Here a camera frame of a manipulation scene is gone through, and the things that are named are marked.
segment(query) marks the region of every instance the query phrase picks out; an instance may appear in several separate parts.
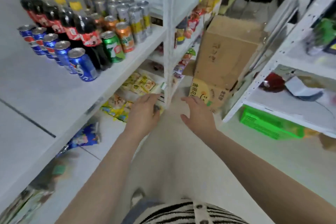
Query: hand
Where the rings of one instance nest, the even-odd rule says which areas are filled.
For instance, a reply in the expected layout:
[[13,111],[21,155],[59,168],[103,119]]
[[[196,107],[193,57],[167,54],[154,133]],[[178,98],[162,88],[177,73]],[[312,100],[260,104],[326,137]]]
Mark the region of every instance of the hand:
[[207,138],[210,134],[217,132],[215,119],[210,109],[203,100],[198,97],[183,97],[190,109],[190,118],[181,114],[181,119],[188,128],[201,140]]
[[154,104],[160,94],[146,94],[137,99],[128,115],[124,133],[140,141],[149,134],[160,119],[160,110],[154,113]]

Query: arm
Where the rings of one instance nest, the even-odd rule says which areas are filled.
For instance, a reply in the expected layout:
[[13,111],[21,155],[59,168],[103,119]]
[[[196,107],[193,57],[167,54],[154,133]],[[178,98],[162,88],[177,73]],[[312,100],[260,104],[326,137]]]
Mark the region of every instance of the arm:
[[157,125],[160,118],[159,110],[153,114],[158,97],[158,94],[147,94],[138,98],[132,105],[124,132],[117,138],[56,224],[110,222],[132,157],[140,141]]
[[218,157],[276,224],[331,224],[336,208],[216,129],[212,113],[196,97],[182,98],[190,108],[183,122]]

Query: pepsi can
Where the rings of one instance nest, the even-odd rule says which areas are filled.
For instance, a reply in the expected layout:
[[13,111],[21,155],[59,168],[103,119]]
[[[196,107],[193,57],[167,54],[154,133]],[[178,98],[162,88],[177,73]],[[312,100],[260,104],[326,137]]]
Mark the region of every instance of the pepsi can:
[[17,30],[19,31],[20,35],[30,45],[30,47],[33,49],[33,51],[37,55],[44,55],[44,53],[41,53],[41,48],[39,47],[39,45],[35,42],[35,39],[33,38],[32,30],[35,28],[36,26],[34,25],[24,25],[24,26],[18,27]]
[[63,66],[60,59],[57,57],[55,53],[55,45],[59,42],[59,38],[57,34],[47,34],[43,38],[44,47],[47,49],[49,54],[54,58],[56,63],[60,66]]
[[53,56],[49,54],[47,51],[47,48],[44,47],[43,45],[43,38],[47,34],[47,28],[35,28],[32,31],[33,33],[33,38],[35,39],[35,42],[39,45],[41,49],[41,53],[45,54],[49,59],[53,59]]
[[59,41],[55,44],[55,53],[64,65],[65,69],[71,74],[77,74],[75,68],[69,62],[68,52],[71,50],[69,41]]
[[91,82],[98,77],[98,72],[83,48],[73,48],[68,53],[70,64],[84,82]]

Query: yellow bottle cap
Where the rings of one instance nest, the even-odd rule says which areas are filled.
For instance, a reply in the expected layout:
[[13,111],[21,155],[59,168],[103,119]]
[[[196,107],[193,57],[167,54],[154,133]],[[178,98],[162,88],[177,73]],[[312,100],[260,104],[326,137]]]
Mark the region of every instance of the yellow bottle cap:
[[65,0],[55,0],[55,2],[59,5],[65,5],[67,3]]
[[82,5],[81,5],[81,3],[79,1],[77,1],[77,2],[70,2],[70,7],[74,11],[80,11],[80,10],[83,9]]

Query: plastic basket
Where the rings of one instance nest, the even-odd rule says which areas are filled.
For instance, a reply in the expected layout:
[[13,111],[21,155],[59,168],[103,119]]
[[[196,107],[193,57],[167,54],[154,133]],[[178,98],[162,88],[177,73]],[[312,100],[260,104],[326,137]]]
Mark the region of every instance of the plastic basket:
[[297,139],[305,135],[305,127],[246,105],[240,122],[275,140]]

